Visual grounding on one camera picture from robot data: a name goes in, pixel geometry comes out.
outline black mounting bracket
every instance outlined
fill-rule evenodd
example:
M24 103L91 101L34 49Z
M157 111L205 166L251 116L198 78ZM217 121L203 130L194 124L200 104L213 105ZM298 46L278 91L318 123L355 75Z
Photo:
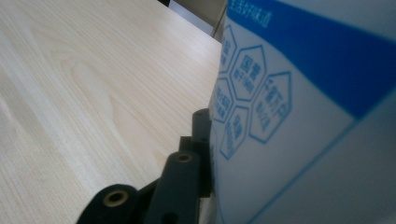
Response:
M180 137L178 152L168 157L160 178L141 190L120 184L102 189L78 224L198 223L200 198L212 190L210 127L209 110L196 111L192 135Z

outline blue stripe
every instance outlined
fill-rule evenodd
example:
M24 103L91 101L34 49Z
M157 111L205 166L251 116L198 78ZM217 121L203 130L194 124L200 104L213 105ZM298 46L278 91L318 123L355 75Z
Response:
M267 26L232 9L234 2L271 12ZM395 87L395 43L272 0L231 0L227 15L280 50L356 119Z

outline light wood grain surface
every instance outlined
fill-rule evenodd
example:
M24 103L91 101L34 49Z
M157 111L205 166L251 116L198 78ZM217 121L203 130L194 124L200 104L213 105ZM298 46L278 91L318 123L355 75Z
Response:
M157 178L219 52L155 0L0 1L0 223L75 223Z

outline screw hole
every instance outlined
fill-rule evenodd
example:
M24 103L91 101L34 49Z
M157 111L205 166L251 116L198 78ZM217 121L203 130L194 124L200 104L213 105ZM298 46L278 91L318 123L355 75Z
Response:
M178 216L175 213L166 213L163 215L163 224L176 224L178 222Z
M192 156L189 154L181 154L177 156L178 162L189 162L192 160Z
M128 192L116 189L106 195L103 199L103 204L107 207L116 207L125 203L128 197Z

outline hexagon icon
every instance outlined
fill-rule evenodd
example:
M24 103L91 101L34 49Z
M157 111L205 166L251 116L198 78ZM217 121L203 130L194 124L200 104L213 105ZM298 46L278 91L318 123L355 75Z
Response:
M249 135L266 143L291 111L290 73L268 76L253 101Z
M219 78L214 91L216 95L213 104L213 119L224 123L233 108L233 97L231 96L228 80Z
M220 56L220 69L219 73L227 73L233 56L236 52L236 41L233 37L233 28L228 25L223 31L222 48Z
M262 46L241 49L230 74L236 99L250 101L265 74L266 65Z
M220 146L221 154L229 160L244 142L248 128L248 109L236 106L225 123L225 132Z

